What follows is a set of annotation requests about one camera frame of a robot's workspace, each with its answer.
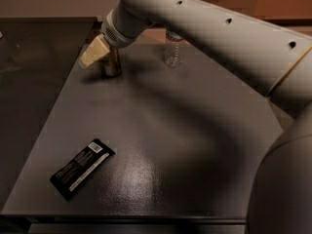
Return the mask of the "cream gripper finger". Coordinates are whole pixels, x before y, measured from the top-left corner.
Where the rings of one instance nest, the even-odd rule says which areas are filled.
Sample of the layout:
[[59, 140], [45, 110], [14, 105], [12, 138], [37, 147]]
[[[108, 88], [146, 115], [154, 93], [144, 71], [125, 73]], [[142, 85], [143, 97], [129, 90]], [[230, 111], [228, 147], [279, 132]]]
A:
[[95, 62], [103, 59], [110, 52], [110, 46], [102, 35], [98, 35], [79, 57], [79, 63], [83, 68], [88, 68]]

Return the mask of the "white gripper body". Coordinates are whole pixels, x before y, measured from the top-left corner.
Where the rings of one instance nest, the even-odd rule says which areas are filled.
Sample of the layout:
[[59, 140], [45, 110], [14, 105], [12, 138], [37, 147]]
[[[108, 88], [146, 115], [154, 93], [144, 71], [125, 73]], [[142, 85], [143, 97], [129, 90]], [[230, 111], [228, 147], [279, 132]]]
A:
[[101, 33], [110, 46], [122, 49], [135, 42], [149, 26], [149, 20], [134, 16], [118, 3], [102, 22]]

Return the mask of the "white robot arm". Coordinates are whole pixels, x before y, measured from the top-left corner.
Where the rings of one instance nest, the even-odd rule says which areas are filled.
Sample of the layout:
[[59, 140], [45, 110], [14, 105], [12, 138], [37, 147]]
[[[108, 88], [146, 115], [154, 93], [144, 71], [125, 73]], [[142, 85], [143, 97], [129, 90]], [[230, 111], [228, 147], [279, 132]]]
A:
[[256, 172], [247, 233], [312, 234], [312, 38], [201, 0], [119, 0], [82, 65], [129, 46], [155, 23], [293, 117]]

